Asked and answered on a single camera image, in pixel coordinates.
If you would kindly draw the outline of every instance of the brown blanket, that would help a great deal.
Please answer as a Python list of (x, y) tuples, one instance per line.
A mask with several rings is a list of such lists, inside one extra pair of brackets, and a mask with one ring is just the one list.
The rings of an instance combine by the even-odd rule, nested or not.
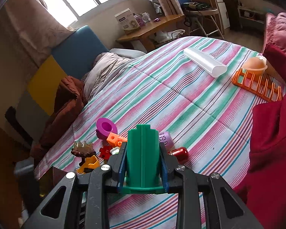
[(39, 163), (48, 150), (63, 136), (87, 104), (84, 83), (74, 77), (63, 78), (57, 88), (54, 113), (48, 119), (38, 145), (31, 148), (31, 157)]

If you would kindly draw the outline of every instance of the wooden table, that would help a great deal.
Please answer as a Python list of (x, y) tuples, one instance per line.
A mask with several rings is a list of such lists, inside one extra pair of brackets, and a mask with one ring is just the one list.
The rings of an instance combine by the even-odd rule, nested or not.
[(167, 27), (173, 23), (183, 20), (184, 15), (169, 15), (165, 17), (160, 17), (161, 21), (159, 22), (147, 22), (145, 26), (142, 26), (141, 29), (120, 37), (116, 41), (121, 43), (125, 48), (129, 48), (129, 43), (131, 41), (139, 40), (147, 50), (151, 52), (155, 49), (153, 42), (148, 38), (151, 34)]

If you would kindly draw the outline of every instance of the wooden floor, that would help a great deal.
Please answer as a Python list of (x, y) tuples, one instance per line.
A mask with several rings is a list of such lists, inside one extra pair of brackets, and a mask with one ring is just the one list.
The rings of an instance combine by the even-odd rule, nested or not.
[(0, 128), (0, 223), (4, 229), (17, 229), (21, 197), (14, 177), (14, 163), (29, 153)]
[(247, 47), (257, 52), (262, 52), (264, 43), (263, 35), (253, 31), (237, 32), (230, 30), (228, 34), (224, 35), (224, 40)]

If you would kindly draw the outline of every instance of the silver screw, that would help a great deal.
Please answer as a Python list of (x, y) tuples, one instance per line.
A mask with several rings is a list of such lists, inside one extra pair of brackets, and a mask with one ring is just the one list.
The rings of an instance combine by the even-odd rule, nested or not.
[(108, 165), (108, 164), (103, 164), (101, 166), (101, 170), (109, 170), (109, 169), (110, 169), (110, 165)]
[(179, 171), (184, 171), (185, 170), (185, 166), (177, 165), (176, 169), (179, 170)]
[(66, 174), (66, 178), (68, 178), (68, 179), (72, 179), (72, 178), (74, 178), (75, 177), (75, 173), (74, 172), (68, 172), (67, 174)]
[(220, 175), (219, 175), (218, 173), (216, 173), (216, 172), (213, 172), (213, 173), (211, 174), (211, 177), (212, 177), (213, 179), (219, 179), (219, 178), (220, 178)]

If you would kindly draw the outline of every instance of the striped bedsheet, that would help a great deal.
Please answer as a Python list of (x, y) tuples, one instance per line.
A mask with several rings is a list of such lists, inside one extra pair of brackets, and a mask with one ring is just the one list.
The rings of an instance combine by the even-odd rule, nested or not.
[[(227, 72), (211, 77), (183, 55), (186, 47), (209, 53), (227, 65)], [(258, 54), (230, 42), (193, 36), (130, 60), (107, 78), (36, 174), (40, 178), (51, 166), (74, 171), (81, 161), (70, 154), (75, 140), (93, 142), (98, 152), (101, 140), (95, 123), (106, 117), (126, 137), (136, 124), (169, 131), (176, 148), (188, 149), (187, 167), (205, 175), (216, 171), (235, 187), (249, 166), (252, 108), (265, 101), (230, 80), (247, 58)], [(205, 226), (202, 197), (200, 201)], [(177, 202), (176, 194), (125, 195), (109, 207), (110, 228), (175, 228)]]

